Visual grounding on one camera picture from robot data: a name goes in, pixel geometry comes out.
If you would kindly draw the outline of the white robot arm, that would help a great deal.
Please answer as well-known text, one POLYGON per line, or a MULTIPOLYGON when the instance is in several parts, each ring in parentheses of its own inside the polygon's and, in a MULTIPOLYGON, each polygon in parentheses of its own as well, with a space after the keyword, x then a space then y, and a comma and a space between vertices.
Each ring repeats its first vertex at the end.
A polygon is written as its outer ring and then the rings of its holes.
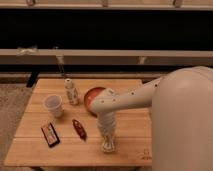
POLYGON ((213 171, 213 69, 183 68, 115 96, 95 97, 91 110, 103 119, 149 107, 153 171, 213 171))

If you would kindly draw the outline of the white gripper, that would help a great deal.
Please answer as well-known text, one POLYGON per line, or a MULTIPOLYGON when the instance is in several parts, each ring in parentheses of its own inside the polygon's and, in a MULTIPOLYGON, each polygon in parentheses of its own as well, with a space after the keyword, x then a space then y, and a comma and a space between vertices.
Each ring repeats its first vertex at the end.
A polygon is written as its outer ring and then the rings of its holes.
POLYGON ((97 120, 98 129, 104 141, 113 141, 116 127, 116 120, 114 113, 99 114, 97 120))

